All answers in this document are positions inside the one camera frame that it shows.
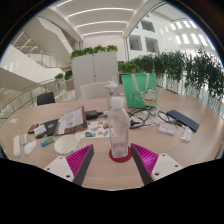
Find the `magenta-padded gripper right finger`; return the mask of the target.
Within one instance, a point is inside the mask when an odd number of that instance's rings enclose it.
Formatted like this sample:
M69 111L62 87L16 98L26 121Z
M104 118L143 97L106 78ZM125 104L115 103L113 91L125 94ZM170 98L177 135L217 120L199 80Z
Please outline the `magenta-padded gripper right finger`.
M134 143L131 144L131 155L144 185L182 169L182 166L168 154L156 154Z

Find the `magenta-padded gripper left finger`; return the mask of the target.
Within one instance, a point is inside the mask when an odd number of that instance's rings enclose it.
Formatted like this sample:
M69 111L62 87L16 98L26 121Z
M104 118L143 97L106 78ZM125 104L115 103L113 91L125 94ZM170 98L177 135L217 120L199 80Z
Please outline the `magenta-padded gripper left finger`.
M94 147L90 144L67 157L58 156L45 170L81 186L93 155Z

